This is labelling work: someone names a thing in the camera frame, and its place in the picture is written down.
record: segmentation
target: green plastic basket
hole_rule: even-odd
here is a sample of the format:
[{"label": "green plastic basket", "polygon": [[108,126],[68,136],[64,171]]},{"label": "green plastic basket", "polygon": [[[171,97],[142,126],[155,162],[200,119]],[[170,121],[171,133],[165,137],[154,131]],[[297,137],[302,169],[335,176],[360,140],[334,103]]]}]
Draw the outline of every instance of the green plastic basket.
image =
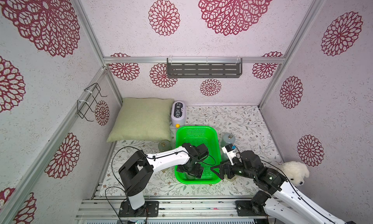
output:
[{"label": "green plastic basket", "polygon": [[[184,143],[190,143],[194,146],[205,144],[208,148],[208,153],[214,157],[216,163],[219,165],[221,162],[219,140],[217,139],[217,133],[215,129],[209,126],[184,126],[179,128],[176,132],[176,147],[181,146]],[[214,160],[209,156],[204,162],[208,164],[214,164]],[[184,173],[177,172],[178,166],[175,166],[175,177],[183,184],[216,184],[221,179],[215,175],[209,165],[201,162],[201,166],[204,168],[201,179],[188,179]]]}]

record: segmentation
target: black cable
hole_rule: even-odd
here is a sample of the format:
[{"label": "black cable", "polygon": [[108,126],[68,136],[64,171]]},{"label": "black cable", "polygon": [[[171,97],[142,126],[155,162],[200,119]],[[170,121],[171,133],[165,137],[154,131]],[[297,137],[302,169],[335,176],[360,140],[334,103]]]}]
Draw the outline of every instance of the black cable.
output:
[{"label": "black cable", "polygon": [[[120,188],[120,187],[115,187],[115,186],[108,187],[107,189],[109,189],[109,188],[119,188],[119,189],[122,189],[122,188]],[[114,207],[113,207],[112,204],[110,203],[110,201],[107,199],[107,196],[106,196],[106,190],[107,190],[107,189],[105,189],[105,198],[106,198],[107,202],[109,202],[110,206],[113,208],[113,210],[114,210],[115,214],[117,215],[117,217],[119,218],[119,221],[121,222],[121,224],[124,224],[124,223],[122,222],[122,220],[120,219],[118,213],[116,212],[116,210],[114,209]]]},{"label": "black cable", "polygon": [[201,159],[199,162],[204,163],[204,164],[209,165],[209,166],[215,166],[215,164],[216,164],[216,160],[214,159],[214,157],[212,157],[212,159],[214,160],[214,164],[208,164],[208,163],[203,162],[203,161],[206,160],[209,156],[212,157],[210,154],[208,154],[207,157]]},{"label": "black cable", "polygon": [[304,200],[304,199],[299,195],[299,193],[296,192],[296,189],[294,188],[293,184],[290,182],[289,178],[286,176],[286,174],[285,174],[285,173],[284,173],[280,168],[278,168],[278,167],[276,167],[276,166],[274,166],[274,165],[272,165],[272,164],[270,164],[269,162],[266,162],[266,161],[264,161],[264,160],[261,160],[261,161],[263,161],[263,162],[265,162],[265,163],[268,163],[269,165],[271,165],[271,166],[277,168],[279,171],[281,171],[282,174],[283,174],[283,175],[286,177],[286,179],[289,181],[291,187],[294,189],[295,193],[298,195],[298,197],[299,197],[300,199],[302,199],[302,200],[303,200],[303,201],[304,201],[304,202],[305,202],[309,207],[311,207],[311,208],[312,208],[314,211],[316,211],[318,214],[320,214],[321,216],[323,216],[324,218],[326,218],[329,222],[332,222],[332,223],[335,224],[335,222],[333,222],[333,221],[330,220],[329,218],[325,217],[323,214],[321,214],[319,211],[317,211],[315,208],[313,208],[310,204],[308,204],[307,201],[305,201],[305,200]]},{"label": "black cable", "polygon": [[236,145],[235,145],[235,147],[236,147],[238,153],[240,154],[240,157],[237,157],[237,158],[241,158],[241,152],[240,152],[240,149],[239,149]]},{"label": "black cable", "polygon": [[[116,155],[117,155],[117,154],[118,154],[122,149],[124,149],[124,148],[134,148],[134,149],[140,151],[140,149],[138,149],[138,148],[136,148],[136,147],[127,146],[127,147],[122,147],[122,148],[120,148],[120,149],[115,153],[115,155],[113,156],[112,163],[111,163],[112,173],[113,173],[113,176],[115,177],[115,179],[119,182],[120,185],[122,185],[123,188],[124,188],[124,185],[123,185],[122,182],[120,182],[120,180],[115,176],[115,173],[114,173],[114,170],[113,170],[113,162],[114,162],[114,158],[115,158],[115,156],[116,156]],[[195,158],[194,156],[190,155],[188,152],[185,152],[185,151],[179,151],[179,152],[184,152],[184,153],[188,154],[190,157]],[[174,152],[174,153],[172,153],[172,154],[164,155],[164,156],[160,156],[160,157],[157,157],[157,158],[150,158],[150,157],[148,157],[146,154],[144,154],[143,152],[142,152],[142,154],[143,154],[146,158],[148,158],[148,159],[155,160],[155,159],[163,158],[163,157],[170,156],[170,155],[173,155],[173,154],[178,154],[179,152]],[[208,164],[208,163],[205,163],[205,162],[203,162],[203,160],[200,160],[199,162],[202,162],[202,163],[204,163],[204,164],[206,164],[206,165],[214,166],[214,165],[216,164],[216,160],[214,159],[214,157],[212,157],[212,159],[214,160],[214,164],[213,164],[213,165]],[[126,191],[125,191],[124,189],[122,189],[122,188],[120,188],[120,187],[115,187],[115,186],[108,187],[107,189],[109,189],[109,188],[119,188],[119,189],[121,189],[121,190],[124,192],[124,194],[126,195],[126,199],[125,199],[125,200],[128,199],[128,195],[127,195],[127,193],[126,193]],[[114,210],[115,214],[117,215],[117,217],[119,218],[118,213],[116,212],[116,210],[114,209],[114,207],[111,205],[110,201],[107,199],[107,196],[106,196],[106,190],[107,190],[107,189],[105,189],[105,198],[106,198],[107,202],[109,202],[110,206],[113,208],[113,210]],[[142,214],[142,212],[146,212],[146,219],[145,219],[144,224],[147,224],[147,219],[148,219],[148,217],[149,217],[148,208],[144,207],[144,209],[141,210],[141,212],[140,212],[139,214],[138,214],[138,212],[139,212],[139,211],[136,212],[136,215],[135,215],[136,217],[139,217],[139,216]]]}]

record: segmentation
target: metal base rail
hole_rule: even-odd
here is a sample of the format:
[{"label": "metal base rail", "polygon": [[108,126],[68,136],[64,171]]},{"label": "metal base rail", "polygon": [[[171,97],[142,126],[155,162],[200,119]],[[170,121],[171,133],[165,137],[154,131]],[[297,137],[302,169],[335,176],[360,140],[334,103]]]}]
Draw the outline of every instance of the metal base rail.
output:
[{"label": "metal base rail", "polygon": [[[109,199],[114,209],[119,212],[120,204],[125,197]],[[158,217],[149,217],[149,220],[156,219],[211,219],[229,218],[239,219],[236,211],[236,200],[249,201],[249,198],[229,199],[229,198],[167,198],[167,199],[147,199],[147,201],[158,201]],[[266,219],[267,216],[252,216],[246,218]],[[145,217],[128,217],[122,220],[145,219]],[[106,199],[83,200],[75,220],[118,220],[114,210]]]},{"label": "metal base rail", "polygon": [[[136,224],[144,224],[145,220],[131,220]],[[209,218],[209,219],[154,219],[147,220],[147,224],[257,224],[258,221],[253,218]],[[77,224],[121,224],[118,220],[79,220]]]}]

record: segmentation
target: red flower pattern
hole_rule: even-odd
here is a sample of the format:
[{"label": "red flower pattern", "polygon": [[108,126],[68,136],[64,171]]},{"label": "red flower pattern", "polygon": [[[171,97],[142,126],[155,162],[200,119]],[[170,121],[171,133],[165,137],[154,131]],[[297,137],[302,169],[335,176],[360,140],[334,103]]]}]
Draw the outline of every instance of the red flower pattern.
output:
[{"label": "red flower pattern", "polygon": [[173,3],[157,0],[149,10],[149,22],[159,35],[171,35],[180,25],[180,15]]},{"label": "red flower pattern", "polygon": [[[264,57],[281,57],[282,53],[274,51],[264,54]],[[276,63],[255,63],[253,66],[253,75],[260,79],[271,77],[277,68]]]},{"label": "red flower pattern", "polygon": [[3,16],[38,50],[65,57],[78,47],[80,26],[70,0],[0,0],[0,5]]},{"label": "red flower pattern", "polygon": [[25,93],[25,81],[19,70],[0,56],[0,112],[18,106]]},{"label": "red flower pattern", "polygon": [[[125,53],[114,53],[112,57],[129,57]],[[123,80],[134,80],[139,76],[140,70],[137,63],[113,63],[109,64],[110,70],[115,76]]]},{"label": "red flower pattern", "polygon": [[207,79],[202,82],[200,86],[200,91],[205,96],[214,96],[221,89],[221,83],[217,79]]},{"label": "red flower pattern", "polygon": [[49,162],[45,173],[49,177],[60,178],[68,175],[77,165],[80,155],[80,145],[77,136],[68,133],[60,148]]},{"label": "red flower pattern", "polygon": [[22,208],[18,211],[16,217],[14,217],[13,224],[30,224],[34,220],[36,211],[36,199],[34,193],[28,195],[27,200],[23,203]]},{"label": "red flower pattern", "polygon": [[156,64],[151,68],[150,79],[156,86],[163,88],[172,87],[178,81],[177,78],[167,77],[167,65],[165,63]]},{"label": "red flower pattern", "polygon": [[363,22],[357,12],[348,12],[336,18],[326,29],[321,50],[328,56],[335,56],[350,48],[359,37]]},{"label": "red flower pattern", "polygon": [[202,19],[215,33],[237,35],[266,13],[272,0],[200,0]]},{"label": "red flower pattern", "polygon": [[298,142],[298,154],[309,166],[317,166],[324,159],[324,148],[321,142],[311,135],[305,135]]},{"label": "red flower pattern", "polygon": [[105,125],[109,121],[109,106],[103,100],[100,100],[95,109],[97,123]]},{"label": "red flower pattern", "polygon": [[288,77],[282,83],[280,89],[280,100],[284,107],[291,109],[298,105],[303,95],[303,86],[298,77]]},{"label": "red flower pattern", "polygon": [[10,195],[14,192],[15,188],[6,188],[0,192],[0,210],[10,197]]}]

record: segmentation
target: wire rack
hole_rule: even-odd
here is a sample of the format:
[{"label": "wire rack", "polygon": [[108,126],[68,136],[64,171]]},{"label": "wire rack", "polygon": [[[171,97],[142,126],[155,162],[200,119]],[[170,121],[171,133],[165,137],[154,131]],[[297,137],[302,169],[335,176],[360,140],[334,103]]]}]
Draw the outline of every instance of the wire rack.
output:
[{"label": "wire rack", "polygon": [[[80,118],[84,118],[86,119],[87,121],[90,121],[92,122],[93,120],[89,120],[87,119],[86,117],[86,114],[89,110],[91,110],[91,112],[95,113],[94,110],[91,109],[91,106],[94,102],[96,102],[97,104],[97,96],[100,95],[101,97],[107,97],[107,96],[103,96],[101,95],[101,87],[99,86],[99,84],[96,82],[96,83],[93,83],[92,85],[90,85],[89,87],[87,87],[86,89],[84,89],[86,92],[89,92],[89,96],[87,98],[87,100],[77,100],[77,114],[80,116]],[[93,98],[92,102],[89,103],[88,100],[90,99],[90,97]],[[87,110],[84,112],[82,111],[84,109],[84,107],[87,106]]]}]

